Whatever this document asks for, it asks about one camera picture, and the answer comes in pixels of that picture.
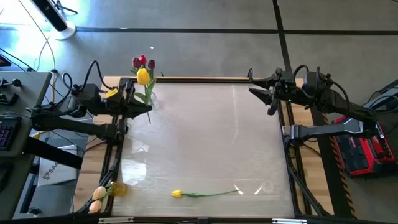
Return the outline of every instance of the tulip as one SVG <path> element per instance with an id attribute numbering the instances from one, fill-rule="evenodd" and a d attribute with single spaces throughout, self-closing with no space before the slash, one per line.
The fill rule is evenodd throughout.
<path id="1" fill-rule="evenodd" d="M 141 62 L 141 64 L 145 65 L 147 63 L 147 59 L 145 58 L 144 55 L 141 55 L 138 60 Z"/>
<path id="2" fill-rule="evenodd" d="M 180 198 L 182 196 L 181 190 L 174 190 L 172 192 L 172 196 L 175 197 L 175 198 Z"/>
<path id="3" fill-rule="evenodd" d="M 132 67 L 133 68 L 140 68 L 141 67 L 141 62 L 139 61 L 138 58 L 133 58 L 131 60 L 131 63 L 132 63 Z"/>
<path id="4" fill-rule="evenodd" d="M 144 68 L 138 70 L 137 72 L 137 82 L 140 85 L 148 85 L 150 82 L 150 76 L 148 71 Z"/>
<path id="5" fill-rule="evenodd" d="M 148 68 L 150 68 L 150 69 L 155 69 L 155 60 L 150 60 L 149 62 L 148 62 Z"/>
<path id="6" fill-rule="evenodd" d="M 91 212 L 98 212 L 99 210 L 101 210 L 101 207 L 102 207 L 101 201 L 97 200 L 97 201 L 94 201 L 93 203 L 91 203 L 88 210 Z"/>
<path id="7" fill-rule="evenodd" d="M 93 193 L 93 200 L 98 200 L 101 197 L 104 197 L 106 194 L 106 188 L 103 186 L 99 186 L 97 187 L 97 189 L 95 189 L 94 193 Z"/>

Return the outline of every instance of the white cable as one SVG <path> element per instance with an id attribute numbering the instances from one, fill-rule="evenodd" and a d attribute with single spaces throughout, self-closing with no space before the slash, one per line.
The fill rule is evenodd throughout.
<path id="1" fill-rule="evenodd" d="M 54 52 L 53 52 L 53 50 L 52 50 L 52 48 L 51 48 L 50 43 L 48 42 L 48 38 L 44 35 L 42 29 L 40 29 L 39 25 L 37 25 L 35 19 L 33 19 L 32 15 L 31 15 L 31 14 L 29 13 L 29 11 L 26 9 L 25 5 L 23 5 L 23 3 L 21 2 L 21 0 L 18 0 L 18 1 L 19 1 L 19 3 L 21 4 L 21 6 L 25 9 L 25 11 L 28 13 L 28 15 L 30 16 L 30 18 L 33 20 L 33 22 L 35 23 L 35 25 L 37 26 L 37 28 L 39 29 L 39 31 L 42 33 L 42 35 L 43 35 L 43 37 L 44 37 L 44 39 L 45 39 L 44 45 L 45 45 L 46 43 L 49 45 L 50 50 L 51 50 L 51 54 L 52 54 L 52 60 L 53 60 L 53 64 L 54 64 L 54 69 L 55 69 L 55 57 L 54 57 Z"/>
<path id="2" fill-rule="evenodd" d="M 46 40 L 45 40 L 45 42 L 44 42 L 44 45 L 43 45 L 43 47 L 42 47 L 42 50 L 41 50 L 40 53 L 39 53 L 39 57 L 37 58 L 37 59 L 39 60 L 39 63 L 37 64 L 37 68 L 35 69 L 36 71 L 38 71 L 39 68 L 40 68 L 40 62 L 41 62 L 41 59 L 42 59 L 42 53 L 43 53 L 43 50 L 44 50 L 45 45 L 49 42 L 49 38 L 50 38 L 50 37 L 51 37 L 51 36 L 49 36 L 49 37 L 46 38 Z M 37 59 L 35 59 L 34 64 L 33 64 L 33 67 L 36 67 L 36 60 L 37 60 Z"/>

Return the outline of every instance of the red tulip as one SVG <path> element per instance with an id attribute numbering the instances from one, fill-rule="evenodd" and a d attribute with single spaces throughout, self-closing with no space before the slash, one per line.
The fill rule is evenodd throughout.
<path id="1" fill-rule="evenodd" d="M 155 60 L 150 60 L 149 62 L 148 62 L 148 68 L 150 68 L 150 69 L 155 69 Z"/>
<path id="2" fill-rule="evenodd" d="M 144 55 L 141 55 L 138 60 L 141 62 L 141 64 L 145 65 L 147 63 L 147 59 L 145 58 Z"/>
<path id="3" fill-rule="evenodd" d="M 133 58 L 131 60 L 132 67 L 133 68 L 140 68 L 141 67 L 141 62 L 138 60 L 138 58 Z"/>

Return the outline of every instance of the bouquet of tulips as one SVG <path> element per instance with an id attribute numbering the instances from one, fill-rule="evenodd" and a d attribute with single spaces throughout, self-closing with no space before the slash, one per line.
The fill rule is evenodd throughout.
<path id="1" fill-rule="evenodd" d="M 140 98 L 146 106 L 151 105 L 152 90 L 154 89 L 156 83 L 156 77 L 154 77 L 155 60 L 150 60 L 148 62 L 148 68 L 146 67 L 147 59 L 144 55 L 141 55 L 139 58 L 133 58 L 131 63 L 131 72 L 137 76 L 138 84 L 143 85 L 145 88 L 144 94 L 134 93 L 134 96 Z"/>

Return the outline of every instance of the green leaf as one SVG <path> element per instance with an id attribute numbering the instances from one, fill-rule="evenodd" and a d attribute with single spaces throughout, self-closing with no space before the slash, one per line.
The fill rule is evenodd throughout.
<path id="1" fill-rule="evenodd" d="M 148 99 L 151 98 L 151 94 L 152 94 L 152 90 L 155 87 L 155 83 L 156 83 L 156 78 L 152 79 L 152 81 L 150 81 L 148 88 L 146 90 L 146 96 L 148 97 Z"/>
<path id="2" fill-rule="evenodd" d="M 142 102 L 145 103 L 146 106 L 148 106 L 148 98 L 142 94 L 142 93 L 134 93 L 134 96 L 140 98 L 142 100 Z"/>
<path id="3" fill-rule="evenodd" d="M 137 75 L 138 69 L 133 68 L 132 70 L 130 70 L 133 74 Z"/>

